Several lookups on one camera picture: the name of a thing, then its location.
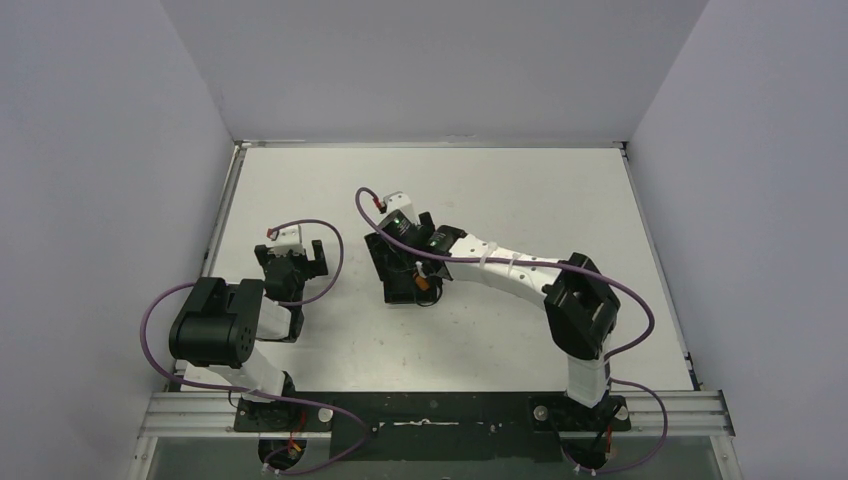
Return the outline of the orange handled screwdriver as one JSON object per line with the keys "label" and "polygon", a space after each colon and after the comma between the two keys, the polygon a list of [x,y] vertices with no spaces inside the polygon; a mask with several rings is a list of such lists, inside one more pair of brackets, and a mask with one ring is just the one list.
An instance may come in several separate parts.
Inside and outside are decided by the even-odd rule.
{"label": "orange handled screwdriver", "polygon": [[421,261],[415,262],[413,280],[417,288],[421,291],[428,291],[431,286],[427,279],[427,274],[424,271],[424,266]]}

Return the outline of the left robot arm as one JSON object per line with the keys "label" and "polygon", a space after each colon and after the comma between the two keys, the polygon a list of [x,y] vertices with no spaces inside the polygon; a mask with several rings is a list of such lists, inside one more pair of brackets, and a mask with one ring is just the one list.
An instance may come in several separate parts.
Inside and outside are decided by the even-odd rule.
{"label": "left robot arm", "polygon": [[262,279],[229,284],[202,277],[195,283],[172,324],[169,351],[241,388],[237,411],[247,430],[294,429],[306,422],[306,408],[287,396],[295,391],[291,376],[274,367],[256,344],[299,339],[305,285],[327,275],[327,261],[319,240],[309,249],[299,240],[257,245],[254,255]]}

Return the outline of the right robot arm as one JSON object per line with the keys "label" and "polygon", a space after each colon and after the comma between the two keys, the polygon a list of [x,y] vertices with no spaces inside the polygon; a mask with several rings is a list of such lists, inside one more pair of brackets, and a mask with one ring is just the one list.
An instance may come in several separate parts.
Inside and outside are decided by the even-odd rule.
{"label": "right robot arm", "polygon": [[389,213],[364,240],[387,304],[433,302],[444,281],[466,281],[540,308],[553,342],[567,356],[565,419],[585,429],[602,417],[611,384],[608,337],[621,302],[594,277],[598,270],[589,257],[529,256],[456,227],[413,222],[400,210]]}

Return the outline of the black plastic bin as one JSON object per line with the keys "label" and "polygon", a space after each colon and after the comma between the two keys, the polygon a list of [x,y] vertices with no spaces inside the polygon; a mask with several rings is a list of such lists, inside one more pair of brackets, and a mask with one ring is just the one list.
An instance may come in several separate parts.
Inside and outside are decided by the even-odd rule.
{"label": "black plastic bin", "polygon": [[377,259],[378,233],[364,237],[368,252],[382,284],[383,301],[388,305],[409,305],[429,307],[437,304],[443,294],[443,283],[439,277],[427,278],[431,288],[421,291],[413,280],[413,265],[382,265]]}

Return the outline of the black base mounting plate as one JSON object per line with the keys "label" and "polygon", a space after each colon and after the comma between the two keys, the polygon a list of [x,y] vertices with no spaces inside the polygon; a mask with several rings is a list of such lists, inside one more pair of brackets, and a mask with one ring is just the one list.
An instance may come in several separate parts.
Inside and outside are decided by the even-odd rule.
{"label": "black base mounting plate", "polygon": [[585,407],[559,392],[300,392],[296,402],[239,401],[239,433],[280,434],[301,446],[326,434],[350,461],[558,462],[598,467],[609,434],[631,429],[624,397]]}

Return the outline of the aluminium front rail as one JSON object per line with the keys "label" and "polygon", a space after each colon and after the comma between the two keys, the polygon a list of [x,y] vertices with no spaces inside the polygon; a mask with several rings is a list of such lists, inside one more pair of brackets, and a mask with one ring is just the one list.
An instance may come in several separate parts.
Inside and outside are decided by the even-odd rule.
{"label": "aluminium front rail", "polygon": [[[627,436],[661,433],[659,403],[643,391],[622,391],[631,429]],[[671,437],[735,437],[720,391],[661,391]],[[236,426],[243,417],[225,393],[165,392],[151,397],[140,435],[151,438],[283,438],[286,430],[247,431]]]}

